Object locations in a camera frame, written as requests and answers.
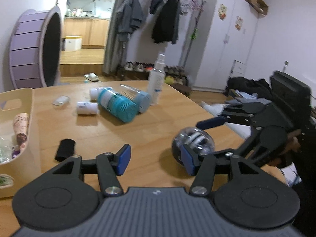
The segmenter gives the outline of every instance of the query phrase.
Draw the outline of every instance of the gray curtain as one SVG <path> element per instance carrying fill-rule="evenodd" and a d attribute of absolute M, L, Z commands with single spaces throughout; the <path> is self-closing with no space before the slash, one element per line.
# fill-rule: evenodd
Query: gray curtain
<path fill-rule="evenodd" d="M 121 4 L 125 0 L 115 0 L 114 8 L 112 10 L 112 17 L 110 20 L 110 27 L 107 36 L 107 43 L 105 49 L 104 63 L 103 63 L 103 72 L 109 74 L 110 72 L 114 72 L 116 70 L 117 65 L 121 62 L 122 56 L 126 54 L 123 52 L 122 54 L 122 46 L 124 45 L 122 42 L 117 40 L 117 23 L 116 23 L 116 12 L 121 6 Z"/>

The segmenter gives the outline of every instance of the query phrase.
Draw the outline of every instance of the purple wheel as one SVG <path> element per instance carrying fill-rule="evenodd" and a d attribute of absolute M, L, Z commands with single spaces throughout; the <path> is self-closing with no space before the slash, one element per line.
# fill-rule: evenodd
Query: purple wheel
<path fill-rule="evenodd" d="M 9 65 L 14 88 L 56 84 L 60 50 L 61 14 L 58 6 L 50 11 L 25 11 L 15 25 L 10 43 Z"/>

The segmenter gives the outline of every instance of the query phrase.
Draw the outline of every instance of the wardrobe door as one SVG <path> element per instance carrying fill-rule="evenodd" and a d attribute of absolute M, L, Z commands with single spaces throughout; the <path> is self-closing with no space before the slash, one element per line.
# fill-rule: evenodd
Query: wardrobe door
<path fill-rule="evenodd" d="M 230 21 L 233 14 L 235 0 L 217 0 L 214 10 L 210 32 L 204 48 L 203 58 L 200 64 L 200 69 L 194 87 L 198 89 L 208 89 L 211 87 L 211 76 L 218 68 L 223 49 L 225 47 L 225 36 L 228 33 Z M 219 8 L 225 8 L 219 14 Z"/>
<path fill-rule="evenodd" d="M 228 31 L 229 41 L 211 78 L 211 88 L 224 90 L 235 61 L 246 63 L 258 21 L 258 12 L 245 0 L 235 0 Z"/>

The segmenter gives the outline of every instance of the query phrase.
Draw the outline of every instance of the gray ribbed surface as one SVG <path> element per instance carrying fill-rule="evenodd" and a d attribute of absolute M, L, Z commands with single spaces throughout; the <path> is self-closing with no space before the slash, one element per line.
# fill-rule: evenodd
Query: gray ribbed surface
<path fill-rule="evenodd" d="M 204 198 L 183 188 L 130 188 L 108 198 L 96 215 L 73 229 L 43 233 L 22 228 L 15 237 L 298 237 L 291 227 L 273 232 L 238 228 L 216 214 Z"/>

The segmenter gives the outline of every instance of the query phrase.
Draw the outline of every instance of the white wardrobe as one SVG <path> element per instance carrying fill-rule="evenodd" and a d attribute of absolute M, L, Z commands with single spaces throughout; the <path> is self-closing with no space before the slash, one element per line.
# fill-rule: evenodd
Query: white wardrobe
<path fill-rule="evenodd" d="M 258 12 L 245 0 L 205 1 L 198 38 L 193 41 L 185 71 L 192 89 L 221 91 L 225 89 L 236 62 L 246 63 Z M 227 8 L 223 20 L 218 12 L 221 5 Z"/>

